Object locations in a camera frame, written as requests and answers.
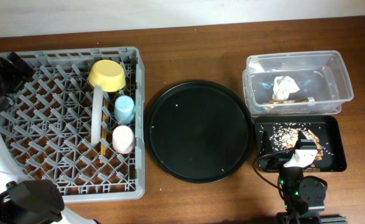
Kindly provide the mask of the food scraps and rice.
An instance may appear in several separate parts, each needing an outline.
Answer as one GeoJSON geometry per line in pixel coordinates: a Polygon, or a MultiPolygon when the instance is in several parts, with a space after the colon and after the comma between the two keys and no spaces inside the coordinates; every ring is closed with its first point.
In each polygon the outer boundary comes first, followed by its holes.
{"type": "Polygon", "coordinates": [[[314,140],[318,149],[312,164],[303,169],[316,172],[326,169],[332,164],[336,155],[332,148],[331,139],[327,136],[325,126],[312,123],[276,123],[271,126],[269,139],[272,144],[272,152],[279,152],[293,148],[298,140],[298,131],[302,131],[307,139],[314,140]]]}

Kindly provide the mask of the gold snack wrapper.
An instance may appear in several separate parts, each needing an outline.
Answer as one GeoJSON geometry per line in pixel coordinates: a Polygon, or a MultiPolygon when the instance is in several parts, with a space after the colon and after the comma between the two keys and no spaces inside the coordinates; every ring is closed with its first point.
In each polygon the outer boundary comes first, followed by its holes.
{"type": "Polygon", "coordinates": [[[275,105],[279,104],[289,104],[289,103],[313,103],[315,99],[313,97],[308,97],[300,100],[271,100],[268,102],[269,106],[265,106],[266,111],[270,111],[275,108],[275,105]]]}

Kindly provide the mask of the white tissue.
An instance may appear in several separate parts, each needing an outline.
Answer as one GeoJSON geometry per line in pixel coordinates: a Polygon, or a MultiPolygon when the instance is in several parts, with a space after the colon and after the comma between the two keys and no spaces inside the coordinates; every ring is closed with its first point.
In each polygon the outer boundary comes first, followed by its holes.
{"type": "Polygon", "coordinates": [[[287,100],[291,93],[300,90],[295,80],[289,76],[279,76],[274,79],[273,100],[287,100]]]}

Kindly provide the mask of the pink cup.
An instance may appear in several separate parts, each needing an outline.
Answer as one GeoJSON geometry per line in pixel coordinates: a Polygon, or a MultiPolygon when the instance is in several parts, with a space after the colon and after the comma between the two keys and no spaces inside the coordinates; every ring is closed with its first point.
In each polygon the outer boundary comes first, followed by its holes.
{"type": "Polygon", "coordinates": [[[117,126],[112,135],[113,149],[120,154],[130,153],[135,146],[135,135],[126,125],[117,126]]]}

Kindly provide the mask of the blue cup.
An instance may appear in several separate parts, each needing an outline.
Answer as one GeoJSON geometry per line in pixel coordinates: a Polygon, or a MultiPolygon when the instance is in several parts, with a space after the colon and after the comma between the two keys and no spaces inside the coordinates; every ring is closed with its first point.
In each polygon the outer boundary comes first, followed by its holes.
{"type": "Polygon", "coordinates": [[[114,117],[123,124],[129,124],[135,117],[135,102],[127,95],[119,96],[114,104],[114,117]]]}

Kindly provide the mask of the wooden chopstick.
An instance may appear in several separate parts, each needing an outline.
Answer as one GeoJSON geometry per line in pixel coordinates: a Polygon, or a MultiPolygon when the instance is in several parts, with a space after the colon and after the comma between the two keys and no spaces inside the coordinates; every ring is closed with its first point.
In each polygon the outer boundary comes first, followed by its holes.
{"type": "MultiPolygon", "coordinates": [[[[103,106],[105,108],[108,107],[108,102],[107,102],[107,100],[105,98],[103,99],[103,106]]],[[[108,117],[107,117],[106,113],[103,112],[103,114],[102,114],[102,122],[106,123],[107,120],[108,120],[108,117]]],[[[106,130],[104,128],[102,128],[102,130],[101,130],[101,137],[103,139],[106,139],[106,130]]],[[[101,143],[101,151],[100,151],[100,155],[101,156],[104,156],[105,155],[105,150],[106,150],[106,146],[103,143],[101,143]]]]}

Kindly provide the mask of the yellow bowl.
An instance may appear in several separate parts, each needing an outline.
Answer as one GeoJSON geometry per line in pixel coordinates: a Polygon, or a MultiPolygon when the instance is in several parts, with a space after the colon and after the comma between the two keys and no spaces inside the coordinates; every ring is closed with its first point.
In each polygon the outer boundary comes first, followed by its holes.
{"type": "Polygon", "coordinates": [[[93,64],[88,81],[92,86],[99,86],[105,92],[117,92],[126,86],[126,74],[119,63],[99,60],[93,64]]]}

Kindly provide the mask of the light grey plate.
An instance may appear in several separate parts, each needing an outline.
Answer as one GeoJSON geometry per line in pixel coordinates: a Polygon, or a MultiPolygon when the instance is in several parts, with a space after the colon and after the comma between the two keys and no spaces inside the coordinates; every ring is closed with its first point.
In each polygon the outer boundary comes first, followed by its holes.
{"type": "Polygon", "coordinates": [[[91,145],[96,146],[101,139],[103,90],[96,85],[93,93],[93,104],[91,114],[91,145]]]}

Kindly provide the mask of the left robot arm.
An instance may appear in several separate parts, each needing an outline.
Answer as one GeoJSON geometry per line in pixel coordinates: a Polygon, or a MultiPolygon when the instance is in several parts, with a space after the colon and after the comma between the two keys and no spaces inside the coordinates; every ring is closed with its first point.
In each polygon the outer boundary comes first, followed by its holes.
{"type": "MultiPolygon", "coordinates": [[[[0,62],[0,93],[11,93],[33,70],[15,52],[0,62]]],[[[65,206],[49,180],[33,180],[20,170],[0,135],[0,223],[93,223],[65,206]]]]}

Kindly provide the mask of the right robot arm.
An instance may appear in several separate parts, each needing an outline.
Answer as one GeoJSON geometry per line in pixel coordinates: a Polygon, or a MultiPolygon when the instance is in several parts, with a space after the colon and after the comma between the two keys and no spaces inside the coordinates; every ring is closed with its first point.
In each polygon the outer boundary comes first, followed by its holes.
{"type": "Polygon", "coordinates": [[[324,200],[328,183],[313,175],[305,176],[303,168],[315,160],[316,142],[308,139],[299,131],[294,146],[270,154],[261,154],[252,163],[254,172],[269,185],[275,187],[284,201],[285,212],[276,214],[278,224],[337,224],[347,223],[347,218],[339,215],[321,216],[325,210],[324,200]],[[267,161],[267,165],[276,167],[278,180],[273,184],[257,170],[259,161],[267,161]]]}

